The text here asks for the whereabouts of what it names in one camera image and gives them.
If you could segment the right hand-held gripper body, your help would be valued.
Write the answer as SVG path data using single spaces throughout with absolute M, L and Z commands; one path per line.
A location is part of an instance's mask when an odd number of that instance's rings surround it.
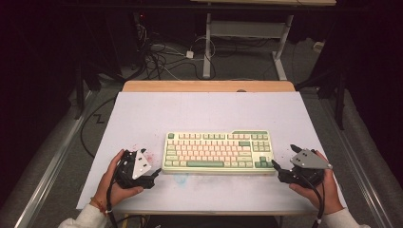
M 292 169 L 282 169 L 278 166 L 280 182 L 296 183 L 304 188 L 317 187 L 324 180 L 324 170 L 333 166 L 323 160 L 313 150 L 302 149 L 290 159 Z

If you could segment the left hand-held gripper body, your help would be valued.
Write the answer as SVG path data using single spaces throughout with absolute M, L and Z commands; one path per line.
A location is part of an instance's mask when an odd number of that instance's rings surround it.
M 114 179 L 123 189 L 141 186 L 144 189 L 151 189 L 155 183 L 154 178 L 146 173 L 151 169 L 147 158 L 140 150 L 126 150 L 121 157 L 115 170 Z

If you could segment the green and cream keyboard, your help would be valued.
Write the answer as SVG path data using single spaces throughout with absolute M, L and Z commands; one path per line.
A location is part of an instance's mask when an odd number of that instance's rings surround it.
M 169 132 L 162 165 L 170 173 L 272 174 L 273 159 L 271 138 L 264 130 Z

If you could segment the person's left hand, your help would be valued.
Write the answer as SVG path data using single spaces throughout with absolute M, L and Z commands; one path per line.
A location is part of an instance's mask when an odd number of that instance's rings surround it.
M 114 183 L 111 187 L 110 197 L 106 198 L 107 190 L 112 181 L 112 177 L 114 171 L 116 169 L 117 163 L 120 161 L 122 155 L 124 154 L 124 150 L 122 149 L 110 162 L 107 170 L 103 174 L 100 183 L 98 185 L 97 191 L 92 197 L 90 204 L 97 207 L 99 210 L 106 209 L 106 204 L 110 201 L 111 206 L 119 204 L 121 201 L 136 196 L 143 192 L 143 188 L 141 186 L 132 187 L 129 189 L 122 189 L 117 183 Z

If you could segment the person's right hand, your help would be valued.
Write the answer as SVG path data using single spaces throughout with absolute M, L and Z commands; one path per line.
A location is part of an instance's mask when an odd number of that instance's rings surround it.
M 316 207 L 316 209 L 320 208 L 320 202 L 314 190 L 303 188 L 295 183 L 291 183 L 289 188 L 310 201 Z M 317 186 L 317 192 L 324 201 L 324 215 L 330 215 L 344 209 L 338 196 L 336 181 L 334 179 L 334 172 L 332 169 L 324 170 L 324 179 L 322 184 Z

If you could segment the aluminium rail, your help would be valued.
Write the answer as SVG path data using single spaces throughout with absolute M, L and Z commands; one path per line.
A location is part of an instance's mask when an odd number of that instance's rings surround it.
M 96 100 L 98 93 L 89 91 L 84 100 L 84 110 L 74 120 L 72 127 L 67 132 L 66 137 L 62 140 L 60 147 L 55 151 L 53 158 L 40 179 L 36 189 L 32 193 L 24 211 L 17 220 L 14 228 L 31 228 L 38 213 L 40 212 L 48 193 L 50 192 L 57 176 L 65 162 L 72 144 L 77 138 L 78 132 L 84 124 L 85 118 L 89 110 Z
M 335 120 L 335 102 L 320 102 L 335 134 L 323 144 L 354 217 L 372 228 L 403 226 L 403 189 L 379 153 L 351 97 L 344 99 L 343 126 Z

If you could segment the white desk frame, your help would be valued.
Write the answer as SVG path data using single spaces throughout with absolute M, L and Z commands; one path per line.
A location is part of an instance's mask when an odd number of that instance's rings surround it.
M 336 0 L 192 0 L 200 2 L 203 7 L 216 7 L 223 4 L 225 7 L 257 7 L 259 10 L 263 7 L 285 7 L 288 10 L 303 10 L 313 7 L 333 7 Z M 206 14 L 205 23 L 205 50 L 203 54 L 203 79 L 211 79 L 213 73 L 212 58 L 216 47 L 212 41 L 213 37 L 240 37 L 240 38 L 273 38 L 279 39 L 278 48 L 272 52 L 272 60 L 278 78 L 286 81 L 287 77 L 281 62 L 283 52 L 289 31 L 294 19 L 294 14 L 287 13 L 283 22 L 253 22 L 251 19 L 241 19 L 240 14 L 237 19 L 213 18 L 213 14 Z

